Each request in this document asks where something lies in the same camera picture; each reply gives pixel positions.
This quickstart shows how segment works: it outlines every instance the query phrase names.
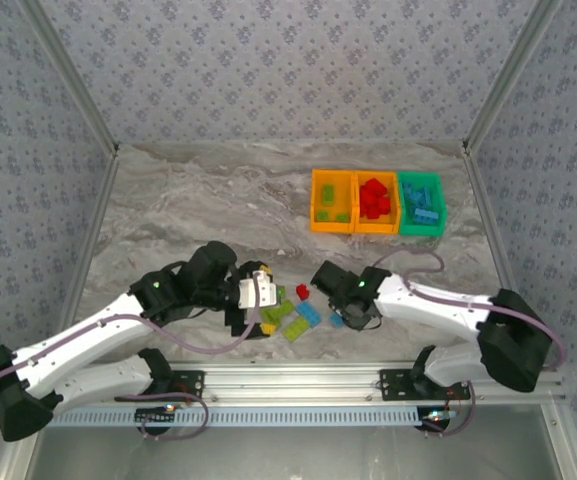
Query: red lego brick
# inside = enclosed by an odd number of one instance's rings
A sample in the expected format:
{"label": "red lego brick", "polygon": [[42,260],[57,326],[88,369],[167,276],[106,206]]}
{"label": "red lego brick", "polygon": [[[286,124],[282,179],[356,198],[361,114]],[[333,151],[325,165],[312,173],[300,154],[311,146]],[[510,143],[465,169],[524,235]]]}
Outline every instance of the red lego brick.
{"label": "red lego brick", "polygon": [[377,218],[379,218],[379,208],[377,208],[377,206],[372,206],[372,207],[368,207],[368,210],[366,211],[366,216],[368,217],[369,220],[375,220]]}
{"label": "red lego brick", "polygon": [[305,286],[303,283],[297,286],[297,296],[299,297],[299,300],[301,300],[302,302],[308,300],[308,297],[310,296],[310,291],[308,290],[308,287]]}
{"label": "red lego brick", "polygon": [[376,178],[371,178],[365,183],[365,187],[370,190],[376,197],[383,197],[388,193],[386,186]]}
{"label": "red lego brick", "polygon": [[379,197],[377,199],[377,208],[382,215],[388,215],[390,213],[390,198]]}
{"label": "red lego brick", "polygon": [[368,188],[359,189],[359,201],[366,207],[372,207],[377,203],[377,197]]}

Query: orange bin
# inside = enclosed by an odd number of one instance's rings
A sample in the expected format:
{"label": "orange bin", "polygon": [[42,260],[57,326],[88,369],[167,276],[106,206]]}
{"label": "orange bin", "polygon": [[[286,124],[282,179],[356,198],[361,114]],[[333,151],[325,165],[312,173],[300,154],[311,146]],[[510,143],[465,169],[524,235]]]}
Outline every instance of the orange bin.
{"label": "orange bin", "polygon": [[397,174],[393,172],[369,172],[358,171],[357,175],[357,195],[359,188],[371,178],[376,178],[388,189],[388,198],[390,198],[390,213],[380,215],[379,218],[369,220],[359,215],[359,202],[355,211],[355,233],[399,233],[401,224],[401,199],[399,198],[399,182]]}
{"label": "orange bin", "polygon": [[[324,187],[332,187],[332,203],[324,201]],[[359,189],[355,172],[348,170],[312,171],[310,230],[325,233],[353,233],[355,211],[359,212]]]}

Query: gray marble tabletop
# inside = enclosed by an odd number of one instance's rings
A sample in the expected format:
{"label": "gray marble tabletop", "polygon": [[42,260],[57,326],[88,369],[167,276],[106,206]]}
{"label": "gray marble tabletop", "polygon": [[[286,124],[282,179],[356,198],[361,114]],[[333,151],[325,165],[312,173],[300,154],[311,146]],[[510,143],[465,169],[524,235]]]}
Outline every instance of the gray marble tabletop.
{"label": "gray marble tabletop", "polygon": [[[119,169],[94,251],[77,318],[96,312],[151,270],[185,260],[199,246],[221,240],[239,261],[269,264],[278,284],[297,301],[295,286],[309,283],[328,259],[359,273],[393,246],[436,247],[446,271],[418,281],[464,293],[495,293],[499,281],[459,145],[447,144],[261,144],[122,146]],[[431,171],[441,175],[448,209],[440,239],[334,235],[309,229],[313,168]],[[384,262],[394,272],[432,259],[400,254]],[[311,303],[327,317],[326,299]],[[200,346],[230,343],[222,314],[209,312],[168,327]],[[170,360],[412,360],[429,344],[459,341],[406,319],[385,320],[377,330],[336,330],[327,320],[294,343],[281,334],[248,340],[220,356],[182,350],[154,335],[113,352],[108,360],[144,346]]]}

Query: wall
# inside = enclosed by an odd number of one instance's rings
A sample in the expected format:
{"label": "wall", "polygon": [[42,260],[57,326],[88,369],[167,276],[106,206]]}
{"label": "wall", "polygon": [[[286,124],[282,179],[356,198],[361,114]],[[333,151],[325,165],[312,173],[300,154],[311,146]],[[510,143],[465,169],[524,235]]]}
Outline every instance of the wall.
{"label": "wall", "polygon": [[464,138],[534,0],[42,0],[119,142]]}
{"label": "wall", "polygon": [[17,4],[0,0],[0,343],[54,333],[105,163]]}
{"label": "wall", "polygon": [[577,0],[566,0],[477,153],[522,293],[570,348],[577,416]]}

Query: robotic arm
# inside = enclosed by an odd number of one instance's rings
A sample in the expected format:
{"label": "robotic arm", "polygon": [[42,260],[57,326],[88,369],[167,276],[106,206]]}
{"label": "robotic arm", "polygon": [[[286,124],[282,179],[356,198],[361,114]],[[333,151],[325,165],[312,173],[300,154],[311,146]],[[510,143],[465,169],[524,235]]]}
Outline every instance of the robotic arm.
{"label": "robotic arm", "polygon": [[[230,247],[209,242],[188,262],[147,273],[104,309],[54,337],[14,352],[1,345],[0,372],[28,363],[0,378],[4,440],[27,437],[47,425],[53,415],[87,403],[128,394],[170,392],[172,371],[156,349],[144,349],[116,363],[87,365],[150,334],[149,322],[165,327],[189,318],[194,308],[223,311],[232,336],[240,336],[247,328],[246,310],[256,303],[252,276],[259,286],[260,307],[275,305],[278,295],[265,264],[247,262],[236,268],[236,261]],[[113,316],[117,318],[106,322]],[[262,335],[254,325],[248,338]]]}
{"label": "robotic arm", "polygon": [[394,318],[439,328],[466,340],[448,348],[422,350],[410,372],[421,396],[438,387],[493,378],[519,392],[532,392],[543,369],[551,338],[543,330],[509,315],[468,308],[503,307],[541,322],[517,293],[500,289],[495,296],[471,296],[411,284],[414,290],[463,306],[447,306],[413,294],[404,279],[387,270],[367,267],[360,276],[325,261],[311,283],[326,296],[344,323],[361,331],[370,320]]}

